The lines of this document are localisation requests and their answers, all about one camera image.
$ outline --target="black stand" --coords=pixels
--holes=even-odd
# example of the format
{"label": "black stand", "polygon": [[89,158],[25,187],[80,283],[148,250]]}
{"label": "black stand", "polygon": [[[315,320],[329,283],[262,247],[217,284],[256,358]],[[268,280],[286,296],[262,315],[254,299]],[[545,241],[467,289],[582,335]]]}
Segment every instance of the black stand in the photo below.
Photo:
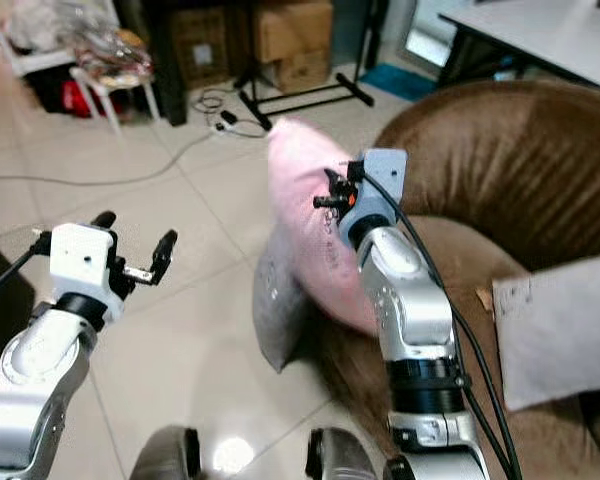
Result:
{"label": "black stand", "polygon": [[[341,100],[348,100],[350,98],[358,98],[362,100],[365,104],[370,107],[373,107],[374,100],[373,97],[363,92],[360,87],[358,87],[358,78],[360,76],[360,65],[362,63],[362,55],[364,53],[364,46],[366,41],[366,34],[369,26],[371,24],[371,7],[373,4],[373,0],[368,0],[367,11],[365,16],[364,28],[362,31],[362,35],[360,38],[360,43],[358,47],[358,55],[356,59],[356,69],[353,76],[353,81],[349,80],[342,73],[337,73],[335,79],[338,83],[332,85],[325,85],[323,87],[313,88],[311,90],[305,90],[303,92],[297,93],[288,93],[284,95],[277,95],[275,97],[268,98],[258,98],[256,92],[256,81],[259,77],[259,63],[255,57],[255,36],[253,32],[253,4],[252,2],[247,2],[247,18],[248,18],[248,36],[249,36],[249,45],[251,51],[251,66],[245,71],[245,73],[235,82],[234,87],[239,90],[238,96],[240,100],[245,104],[245,106],[249,109],[249,111],[253,114],[256,120],[262,125],[262,128],[265,130],[271,130],[271,121],[269,120],[269,116],[271,115],[280,115],[282,113],[292,112],[295,110],[301,110],[303,108],[315,107],[318,105],[324,105],[327,103],[339,102]],[[251,83],[251,96],[244,91],[244,86],[247,83]],[[263,112],[260,110],[260,105],[264,103],[275,103],[281,100],[286,100],[288,98],[294,97],[302,97],[304,95],[310,95],[316,92],[324,92],[328,90],[335,90],[344,88],[348,91],[339,97],[329,98],[327,100],[320,100],[314,102],[303,103],[301,105],[296,105],[288,108],[278,108],[269,110],[267,112]]]}

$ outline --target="tile floor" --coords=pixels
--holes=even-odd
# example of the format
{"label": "tile floor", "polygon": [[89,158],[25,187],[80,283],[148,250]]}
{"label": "tile floor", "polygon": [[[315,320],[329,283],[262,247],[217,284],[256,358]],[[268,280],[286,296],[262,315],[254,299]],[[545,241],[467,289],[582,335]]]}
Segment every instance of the tile floor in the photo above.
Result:
{"label": "tile floor", "polygon": [[[406,106],[365,89],[377,101],[373,109],[349,100],[297,116],[356,153]],[[227,102],[247,117],[236,98]],[[74,181],[147,175],[207,129],[192,113],[179,128],[162,121],[123,132],[118,139],[104,120],[32,109],[0,65],[0,175]],[[266,140],[213,137],[157,178],[126,185],[0,181],[0,248],[11,259],[32,241],[32,227],[85,221],[105,209],[118,214],[119,252],[134,265],[148,263],[167,229],[180,234],[164,283],[138,289],[125,318],[100,336],[50,478],[127,478],[151,433],[176,423],[199,430],[209,478],[227,476],[214,455],[227,439],[239,438],[253,461],[237,478],[299,479],[312,427],[359,431],[309,365],[294,363],[277,375],[258,351],[251,289],[272,221],[266,148]],[[46,260],[35,259],[24,274],[39,298],[49,294]]]}

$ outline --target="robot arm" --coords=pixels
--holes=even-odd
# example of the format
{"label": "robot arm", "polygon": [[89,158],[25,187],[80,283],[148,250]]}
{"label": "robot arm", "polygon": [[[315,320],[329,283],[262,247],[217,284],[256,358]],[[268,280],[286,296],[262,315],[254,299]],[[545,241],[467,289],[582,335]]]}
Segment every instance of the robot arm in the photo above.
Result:
{"label": "robot arm", "polygon": [[468,379],[458,367],[449,299],[364,175],[399,202],[406,162],[404,151],[369,150],[349,164],[347,178],[327,172],[331,196],[317,197],[314,206],[337,211],[340,237],[357,252],[374,308],[392,396],[389,427],[403,453],[387,464],[385,478],[488,480],[473,417],[464,408]]}
{"label": "robot arm", "polygon": [[98,333],[120,319],[136,283],[157,284],[171,262],[173,230],[158,244],[149,271],[127,267],[109,230],[114,220],[105,212],[90,225],[64,224],[41,236],[51,238],[42,253],[51,257],[56,303],[38,307],[2,353],[0,480],[47,477]]}

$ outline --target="white table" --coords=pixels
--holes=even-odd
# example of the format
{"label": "white table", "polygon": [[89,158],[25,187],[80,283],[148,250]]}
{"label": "white table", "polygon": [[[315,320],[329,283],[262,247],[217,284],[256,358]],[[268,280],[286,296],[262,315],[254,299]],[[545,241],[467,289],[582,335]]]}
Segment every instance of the white table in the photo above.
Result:
{"label": "white table", "polygon": [[441,74],[455,81],[467,38],[525,56],[530,63],[600,86],[600,9],[596,0],[506,0],[444,12],[458,34]]}

